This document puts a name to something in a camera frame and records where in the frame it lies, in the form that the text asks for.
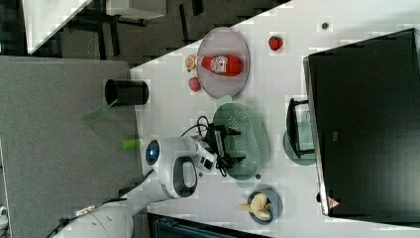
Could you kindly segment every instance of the plate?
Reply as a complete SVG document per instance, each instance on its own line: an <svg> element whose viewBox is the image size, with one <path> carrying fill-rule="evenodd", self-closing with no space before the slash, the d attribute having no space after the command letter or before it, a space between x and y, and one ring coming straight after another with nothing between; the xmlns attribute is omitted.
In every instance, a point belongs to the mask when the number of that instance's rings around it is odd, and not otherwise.
<svg viewBox="0 0 420 238"><path fill-rule="evenodd" d="M203 89L214 98L237 95L247 82L250 72L250 53L243 37L229 28L217 28L204 38L198 49L199 57L234 55L244 63L244 70L234 77L213 73L202 66L197 74Z"/></svg>

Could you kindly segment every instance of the green tray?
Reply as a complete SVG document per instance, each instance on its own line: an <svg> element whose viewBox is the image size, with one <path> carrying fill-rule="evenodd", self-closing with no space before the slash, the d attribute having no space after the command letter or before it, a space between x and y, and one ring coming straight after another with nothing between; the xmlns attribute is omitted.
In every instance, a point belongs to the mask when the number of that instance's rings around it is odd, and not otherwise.
<svg viewBox="0 0 420 238"><path fill-rule="evenodd" d="M226 152L231 157L245 156L226 173L236 180L251 179L268 159L268 137L263 120L246 106L232 102L231 96L220 98L217 104L214 125L225 125L241 132L239 136L226 137Z"/></svg>

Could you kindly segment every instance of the small red object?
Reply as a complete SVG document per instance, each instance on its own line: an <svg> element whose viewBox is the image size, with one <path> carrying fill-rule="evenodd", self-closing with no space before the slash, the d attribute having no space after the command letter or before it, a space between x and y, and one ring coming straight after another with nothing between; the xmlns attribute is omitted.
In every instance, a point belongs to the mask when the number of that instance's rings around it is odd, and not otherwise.
<svg viewBox="0 0 420 238"><path fill-rule="evenodd" d="M283 46L283 40L280 37L270 37L268 45L273 51L277 51Z"/></svg>
<svg viewBox="0 0 420 238"><path fill-rule="evenodd" d="M222 76L237 76L244 69L241 59L232 55L199 57L197 63L207 70Z"/></svg>
<svg viewBox="0 0 420 238"><path fill-rule="evenodd" d="M191 90L197 92L201 89L200 81L198 80L198 77L191 77L188 81L189 88Z"/></svg>

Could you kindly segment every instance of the black device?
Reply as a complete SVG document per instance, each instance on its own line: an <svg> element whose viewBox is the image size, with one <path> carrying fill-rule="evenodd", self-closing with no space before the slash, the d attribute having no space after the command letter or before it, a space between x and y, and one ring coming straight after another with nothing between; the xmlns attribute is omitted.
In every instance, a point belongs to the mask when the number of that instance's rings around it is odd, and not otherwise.
<svg viewBox="0 0 420 238"><path fill-rule="evenodd" d="M416 36L409 29L304 60L325 215L420 225Z"/></svg>
<svg viewBox="0 0 420 238"><path fill-rule="evenodd" d="M220 136L220 142L218 145L218 136L217 132L219 132ZM238 163L240 163L242 160L245 159L245 157L231 157L229 153L226 151L226 145L225 145L225 138L227 136L238 136L241 135L241 132L236 131L232 128L226 127L224 125L215 126L213 123L208 124L207 128L207 134L204 137L203 141L206 142L210 148L212 148L213 151L216 152L218 155L216 169L220 170L220 173L223 177L226 176L225 170L231 169Z"/></svg>

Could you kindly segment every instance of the label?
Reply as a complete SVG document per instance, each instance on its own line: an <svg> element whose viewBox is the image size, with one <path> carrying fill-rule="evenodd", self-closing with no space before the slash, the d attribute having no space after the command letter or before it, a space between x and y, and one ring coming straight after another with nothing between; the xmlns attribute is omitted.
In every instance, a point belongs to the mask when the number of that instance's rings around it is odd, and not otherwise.
<svg viewBox="0 0 420 238"><path fill-rule="evenodd" d="M214 57L211 60L211 69L214 72L226 72L226 64L228 59L223 56Z"/></svg>
<svg viewBox="0 0 420 238"><path fill-rule="evenodd" d="M334 207L340 205L340 202L334 200L333 198L329 196L327 198L328 198L328 206L330 207L330 209L333 209Z"/></svg>

